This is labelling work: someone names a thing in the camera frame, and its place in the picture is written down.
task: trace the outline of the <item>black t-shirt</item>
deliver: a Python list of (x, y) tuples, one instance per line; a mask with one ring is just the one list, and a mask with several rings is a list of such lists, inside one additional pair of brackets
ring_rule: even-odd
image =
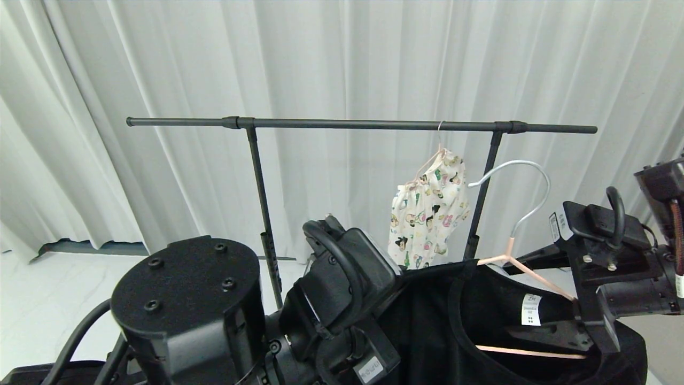
[[(507, 325), (520, 325), (526, 294), (542, 296), (542, 323), (572, 319), (565, 298), (520, 284), (476, 261), (409, 271), (411, 283), (378, 319), (402, 361), (380, 385), (483, 384), (565, 385), (645, 384), (643, 338), (620, 323), (621, 352), (596, 347), (583, 360), (490, 353), (475, 345), (556, 351), (512, 338)], [(344, 376), (345, 383), (358, 383)]]

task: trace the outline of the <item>white curtain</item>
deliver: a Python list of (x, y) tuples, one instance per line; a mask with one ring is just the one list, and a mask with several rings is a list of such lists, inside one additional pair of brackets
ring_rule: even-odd
[[(646, 220), (632, 173), (684, 146), (680, 1), (45, 1), (4, 2), (3, 13), (5, 247), (35, 251), (69, 237), (142, 240), (156, 251), (211, 234), (261, 253), (245, 133), (127, 127), (127, 116), (598, 126), (596, 135), (504, 136), (497, 164), (539, 162), (553, 183), (548, 204), (518, 233), (517, 255), (551, 242), (547, 215), (561, 202), (606, 205), (609, 185)], [(34, 82), (42, 86), (26, 86)], [(13, 129), (4, 129), (7, 115)], [(384, 244), (396, 186), (440, 139), (464, 156), (471, 181), (490, 141), (258, 133), (276, 249), (300, 259), (308, 255), (301, 225), (327, 213)], [(479, 257), (503, 251), (542, 186), (525, 167), (493, 177)], [(469, 225), (451, 237), (450, 260), (460, 259)]]

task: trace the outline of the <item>bolt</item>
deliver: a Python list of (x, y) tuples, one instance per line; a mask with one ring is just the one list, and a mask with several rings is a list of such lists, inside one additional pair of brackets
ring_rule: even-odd
[(164, 260), (161, 258), (152, 258), (147, 262), (147, 266), (150, 267), (150, 270), (157, 270), (161, 268), (164, 265)]
[(159, 309), (161, 309), (161, 301), (152, 299), (145, 303), (144, 309), (149, 314), (156, 313), (159, 311)]
[(232, 290), (235, 288), (236, 285), (237, 283), (235, 283), (235, 280), (231, 277), (226, 278), (225, 280), (223, 280), (223, 283), (221, 283), (223, 291)]
[(272, 354), (278, 354), (280, 351), (281, 345), (280, 341), (278, 340), (273, 340), (271, 343), (268, 344), (268, 349), (271, 351)]

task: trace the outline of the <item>clothing rack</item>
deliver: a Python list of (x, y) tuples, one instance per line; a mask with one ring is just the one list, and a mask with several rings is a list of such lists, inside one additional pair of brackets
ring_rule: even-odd
[[(243, 116), (227, 116), (219, 119), (184, 119), (184, 118), (127, 118), (126, 123), (133, 126), (152, 125), (152, 126), (213, 126), (226, 127), (231, 129), (244, 129), (247, 131), (247, 139), (250, 143), (252, 153), (252, 164), (254, 166), (254, 176), (256, 177), (256, 188), (259, 192), (259, 203), (261, 204), (261, 216), (263, 217), (264, 232), (261, 233), (261, 242), (268, 266), (273, 293), (276, 298), (278, 309), (282, 307), (282, 282), (278, 272), (278, 258), (273, 241), (273, 230), (271, 228), (271, 218), (266, 201), (266, 189), (264, 187), (263, 172), (261, 170), (261, 159), (259, 157), (259, 146), (257, 145), (258, 127), (268, 128), (306, 128), (306, 129), (396, 129), (396, 130), (418, 130), (418, 131), (462, 131), (462, 132), (491, 132), (492, 140), (489, 145), (489, 154), (484, 166), (484, 173), (494, 167), (494, 162), (499, 152), (499, 145), (504, 134), (521, 134), (523, 132), (561, 132), (570, 134), (595, 134), (598, 130), (595, 126), (586, 125), (546, 125), (546, 124), (527, 124), (520, 121), (502, 121), (493, 123), (470, 123), (470, 122), (449, 122), (449, 121), (357, 121), (357, 120), (323, 120), (323, 119), (260, 119)], [(489, 188), (489, 180), (480, 187), (477, 195), (477, 203), (473, 211), (473, 222), (471, 224), (468, 241), (463, 254), (463, 260), (470, 260), (475, 257), (479, 236), (477, 226), (482, 216), (484, 199)]]

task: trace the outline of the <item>floor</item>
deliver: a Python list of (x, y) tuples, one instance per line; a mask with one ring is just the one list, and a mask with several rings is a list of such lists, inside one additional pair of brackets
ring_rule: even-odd
[[(118, 280), (143, 258), (48, 253), (37, 263), (25, 264), (11, 252), (0, 256), (0, 379), (14, 367), (53, 362), (74, 326), (109, 298)], [(264, 311), (270, 314), (276, 304), (265, 262), (260, 262)], [(294, 261), (280, 261), (279, 268), (284, 290), (304, 272), (304, 266)], [(544, 275), (574, 290), (563, 271)], [(103, 316), (86, 334), (74, 360), (103, 360), (118, 333), (114, 320)], [(649, 375), (647, 385), (661, 382)]]

